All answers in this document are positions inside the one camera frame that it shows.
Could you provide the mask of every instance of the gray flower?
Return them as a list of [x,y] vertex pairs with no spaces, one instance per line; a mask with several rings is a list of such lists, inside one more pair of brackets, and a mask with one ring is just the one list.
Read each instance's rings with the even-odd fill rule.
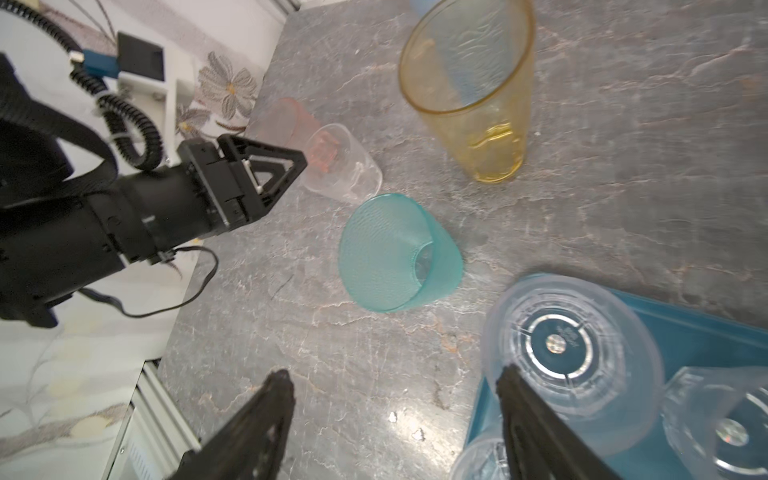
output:
[[199,138],[200,129],[210,119],[210,112],[203,108],[186,108],[176,106],[176,133],[181,134],[186,140]]
[[235,111],[248,118],[256,100],[253,93],[257,84],[253,76],[245,68],[233,74],[230,59],[213,51],[208,54],[208,63],[210,66],[202,67],[199,76],[203,96],[221,105],[221,114],[226,120],[230,120]]

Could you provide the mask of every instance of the blue tray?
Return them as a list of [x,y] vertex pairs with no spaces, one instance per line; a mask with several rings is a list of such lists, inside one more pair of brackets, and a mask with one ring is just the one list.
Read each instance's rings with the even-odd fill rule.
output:
[[[665,379],[684,366],[768,366],[768,331],[716,316],[611,290],[640,317],[664,358]],[[496,395],[483,378],[465,444],[501,422]],[[656,480],[693,478],[667,443],[661,417],[637,445],[604,458],[622,478]]]

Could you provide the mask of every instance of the blue connector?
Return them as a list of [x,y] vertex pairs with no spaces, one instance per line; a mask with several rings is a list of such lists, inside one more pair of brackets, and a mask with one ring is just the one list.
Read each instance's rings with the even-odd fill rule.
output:
[[83,50],[83,68],[95,77],[117,78],[120,73],[118,58],[91,50]]

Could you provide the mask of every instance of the teal cup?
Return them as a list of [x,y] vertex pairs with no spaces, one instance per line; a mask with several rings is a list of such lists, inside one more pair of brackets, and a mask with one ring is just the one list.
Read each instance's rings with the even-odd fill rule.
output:
[[448,232],[415,201],[384,194],[360,205],[339,244],[339,275],[363,308],[395,312],[451,293],[462,255]]

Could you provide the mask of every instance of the countertop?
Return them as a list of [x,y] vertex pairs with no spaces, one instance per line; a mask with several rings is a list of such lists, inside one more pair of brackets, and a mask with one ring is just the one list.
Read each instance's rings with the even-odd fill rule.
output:
[[[257,108],[295,97],[349,127],[382,192],[431,212],[466,272],[431,305],[363,310],[336,270],[353,207],[298,184],[261,221],[206,240],[220,272],[181,310],[160,367],[203,439],[285,367],[297,404],[281,478],[445,478],[482,375],[485,313],[526,273],[768,326],[768,2],[535,9],[528,159],[498,185],[470,181],[399,92],[418,20],[406,0],[288,18]],[[190,291],[210,268],[200,258]]]

